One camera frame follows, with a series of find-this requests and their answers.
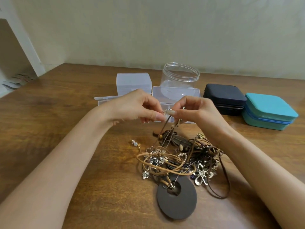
gold charm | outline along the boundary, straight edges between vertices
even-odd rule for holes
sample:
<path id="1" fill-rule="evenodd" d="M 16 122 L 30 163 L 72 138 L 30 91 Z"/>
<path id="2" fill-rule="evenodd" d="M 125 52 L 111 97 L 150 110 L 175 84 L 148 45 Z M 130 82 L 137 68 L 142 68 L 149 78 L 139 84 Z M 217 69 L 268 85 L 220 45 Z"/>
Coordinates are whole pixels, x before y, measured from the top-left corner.
<path id="1" fill-rule="evenodd" d="M 197 136 L 199 137 L 199 139 L 206 139 L 206 136 L 203 133 L 197 133 Z"/>

wooden table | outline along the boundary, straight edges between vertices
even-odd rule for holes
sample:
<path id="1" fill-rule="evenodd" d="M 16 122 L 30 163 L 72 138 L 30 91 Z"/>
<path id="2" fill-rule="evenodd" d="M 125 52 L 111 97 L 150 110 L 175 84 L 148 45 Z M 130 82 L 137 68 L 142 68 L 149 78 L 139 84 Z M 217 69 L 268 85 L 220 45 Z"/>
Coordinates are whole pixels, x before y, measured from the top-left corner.
<path id="1" fill-rule="evenodd" d="M 159 85 L 162 74 L 160 70 L 63 64 L 0 99 L 0 201 L 97 105 L 95 96 L 117 95 L 116 74 L 127 72 L 148 72 L 153 86 Z M 207 83 L 235 85 L 243 93 L 277 95 L 299 113 L 284 131 L 251 127 L 242 117 L 224 117 L 305 182 L 305 81 L 202 73 L 197 83 L 201 94 Z M 138 151 L 130 144 L 132 138 L 142 148 L 151 146 L 152 130 L 160 126 L 134 121 L 108 131 L 75 190 L 63 228 L 279 227 L 228 158 L 224 163 L 232 183 L 229 198 L 218 200 L 204 187 L 196 187 L 197 207 L 188 219 L 173 221 L 164 216 L 156 202 L 157 185 L 143 180 L 134 158 Z M 198 130 L 196 125 L 185 128 Z M 212 181 L 216 188 L 225 185 L 221 171 Z"/>

white wall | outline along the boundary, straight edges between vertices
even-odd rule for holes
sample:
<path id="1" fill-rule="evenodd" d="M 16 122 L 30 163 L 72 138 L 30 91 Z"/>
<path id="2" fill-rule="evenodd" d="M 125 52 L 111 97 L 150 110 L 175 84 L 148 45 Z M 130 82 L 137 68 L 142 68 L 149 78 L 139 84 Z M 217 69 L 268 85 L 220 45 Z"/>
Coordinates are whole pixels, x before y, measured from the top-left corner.
<path id="1" fill-rule="evenodd" d="M 305 79 L 305 0 L 13 0 L 46 70 L 63 63 Z"/>
<path id="2" fill-rule="evenodd" d="M 0 97 L 6 89 L 2 82 L 28 70 L 31 64 L 5 19 L 0 19 Z"/>

